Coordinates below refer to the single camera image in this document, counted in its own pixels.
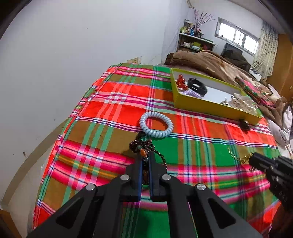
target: dried branch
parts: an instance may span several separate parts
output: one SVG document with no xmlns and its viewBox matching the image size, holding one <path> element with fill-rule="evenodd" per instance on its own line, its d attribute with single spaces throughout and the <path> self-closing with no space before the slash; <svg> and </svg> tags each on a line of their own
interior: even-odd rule
<svg viewBox="0 0 293 238">
<path fill-rule="evenodd" d="M 213 16 L 211 14 L 205 13 L 202 11 L 201 15 L 199 15 L 198 10 L 194 9 L 194 19 L 195 19 L 195 30 L 198 31 L 199 27 L 208 21 L 213 21 Z"/>
</svg>

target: light blue coil bracelet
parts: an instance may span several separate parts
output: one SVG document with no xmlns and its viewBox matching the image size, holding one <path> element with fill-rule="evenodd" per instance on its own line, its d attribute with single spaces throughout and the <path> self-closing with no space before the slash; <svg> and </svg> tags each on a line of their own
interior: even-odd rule
<svg viewBox="0 0 293 238">
<path fill-rule="evenodd" d="M 155 118 L 159 118 L 159 119 L 163 120 L 168 125 L 168 128 L 165 131 L 149 129 L 146 125 L 146 119 L 148 117 L 155 117 Z M 146 112 L 146 113 L 144 113 L 139 120 L 139 125 L 140 125 L 142 131 L 146 135 L 151 136 L 151 137 L 155 137 L 155 138 L 164 138 L 164 137 L 170 135 L 174 129 L 174 125 L 173 125 L 172 121 L 170 120 L 170 118 L 168 118 L 167 116 L 165 116 L 164 114 L 159 113 L 159 112 Z"/>
</svg>

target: purple coil bracelet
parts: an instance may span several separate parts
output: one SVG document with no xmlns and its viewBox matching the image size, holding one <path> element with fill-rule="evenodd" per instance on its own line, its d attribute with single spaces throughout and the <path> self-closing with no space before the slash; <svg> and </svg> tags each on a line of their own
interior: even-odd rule
<svg viewBox="0 0 293 238">
<path fill-rule="evenodd" d="M 183 95 L 189 95 L 189 96 L 192 96 L 192 97 L 195 97 L 195 98 L 202 98 L 202 96 L 199 93 L 196 93 L 196 92 L 191 91 L 191 90 L 184 91 L 182 94 Z"/>
</svg>

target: ceiling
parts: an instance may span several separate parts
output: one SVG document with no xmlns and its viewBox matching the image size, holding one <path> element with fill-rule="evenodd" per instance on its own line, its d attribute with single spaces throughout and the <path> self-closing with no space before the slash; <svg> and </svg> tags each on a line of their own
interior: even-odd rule
<svg viewBox="0 0 293 238">
<path fill-rule="evenodd" d="M 280 34 L 285 34 L 283 28 L 276 20 L 276 18 L 271 14 L 271 12 L 258 0 L 229 0 L 248 11 L 252 12 L 259 18 L 265 20 L 271 26 L 273 26 Z"/>
</svg>

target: spiral hair tie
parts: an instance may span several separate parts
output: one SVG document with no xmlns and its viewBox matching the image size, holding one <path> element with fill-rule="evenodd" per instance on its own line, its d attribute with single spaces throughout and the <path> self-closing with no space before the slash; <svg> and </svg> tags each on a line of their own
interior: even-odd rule
<svg viewBox="0 0 293 238">
<path fill-rule="evenodd" d="M 195 97 L 195 98 L 202 98 L 202 96 L 199 93 L 196 93 L 196 92 L 190 91 L 190 90 L 184 91 L 182 94 L 183 95 L 189 95 L 189 96 L 192 96 L 192 97 Z"/>
<path fill-rule="evenodd" d="M 159 119 L 163 120 L 167 124 L 168 128 L 165 131 L 149 129 L 146 125 L 146 119 L 148 117 L 155 117 L 155 118 L 159 118 Z M 167 116 L 165 116 L 164 114 L 159 113 L 159 112 L 146 112 L 146 113 L 144 113 L 139 120 L 139 125 L 140 125 L 142 131 L 146 135 L 151 136 L 151 137 L 155 137 L 155 138 L 164 138 L 164 137 L 170 135 L 170 133 L 174 129 L 174 125 L 173 125 L 172 121 L 170 120 L 170 118 L 168 118 Z"/>
</svg>

